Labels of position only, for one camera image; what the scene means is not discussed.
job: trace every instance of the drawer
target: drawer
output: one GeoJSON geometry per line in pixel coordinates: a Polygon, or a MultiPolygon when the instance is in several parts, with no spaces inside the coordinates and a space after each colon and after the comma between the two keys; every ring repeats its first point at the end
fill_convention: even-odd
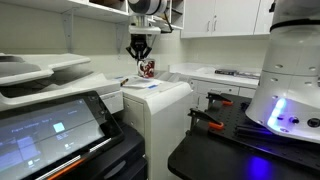
{"type": "Polygon", "coordinates": [[[239,96],[253,98],[254,94],[256,93],[255,89],[249,89],[249,88],[240,88],[239,96]]]}
{"type": "Polygon", "coordinates": [[[208,92],[210,91],[218,91],[220,93],[238,95],[239,89],[240,89],[239,87],[236,87],[236,86],[211,83],[211,82],[205,82],[205,81],[198,81],[197,87],[198,87],[197,92],[205,95],[207,95],[208,92]]]}

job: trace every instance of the white printer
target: white printer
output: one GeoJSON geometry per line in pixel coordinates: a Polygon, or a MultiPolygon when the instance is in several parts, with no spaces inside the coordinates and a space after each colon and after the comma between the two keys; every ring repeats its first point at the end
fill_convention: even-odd
{"type": "Polygon", "coordinates": [[[132,81],[144,79],[129,76],[121,80],[124,79],[129,80],[131,87],[121,88],[124,94],[121,115],[125,123],[145,138],[149,179],[177,179],[169,172],[167,161],[190,127],[188,113],[192,106],[192,90],[189,84],[151,79],[146,83],[149,87],[138,88],[132,81]]]}
{"type": "Polygon", "coordinates": [[[120,84],[78,66],[90,59],[73,54],[0,54],[0,111],[97,91],[111,113],[123,109],[120,84]]]}

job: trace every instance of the countertop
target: countertop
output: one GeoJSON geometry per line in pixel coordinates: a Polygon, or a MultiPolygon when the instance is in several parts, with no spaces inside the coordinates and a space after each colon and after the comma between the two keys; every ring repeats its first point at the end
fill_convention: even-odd
{"type": "Polygon", "coordinates": [[[171,73],[180,73],[190,76],[191,79],[209,81],[245,88],[256,89],[259,83],[257,79],[241,78],[228,75],[215,74],[214,70],[218,68],[232,68],[239,71],[247,72],[261,72],[258,68],[243,68],[236,66],[219,66],[210,64],[198,64],[198,63],[183,63],[170,65],[169,71],[171,73]]]}

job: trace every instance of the white wall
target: white wall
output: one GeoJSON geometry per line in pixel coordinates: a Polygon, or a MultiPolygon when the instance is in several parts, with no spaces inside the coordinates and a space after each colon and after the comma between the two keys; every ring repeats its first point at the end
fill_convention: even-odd
{"type": "MultiPolygon", "coordinates": [[[[61,15],[0,3],[0,52],[9,54],[67,53],[61,15]]],[[[107,74],[136,72],[136,62],[129,57],[128,33],[122,43],[120,60],[116,51],[114,24],[76,17],[74,20],[74,53],[91,58],[89,66],[107,74]]],[[[151,57],[156,68],[167,70],[169,64],[184,62],[187,41],[180,41],[179,31],[161,35],[151,57]]]]}
{"type": "Polygon", "coordinates": [[[189,42],[187,61],[262,68],[268,37],[211,37],[189,42]]]}

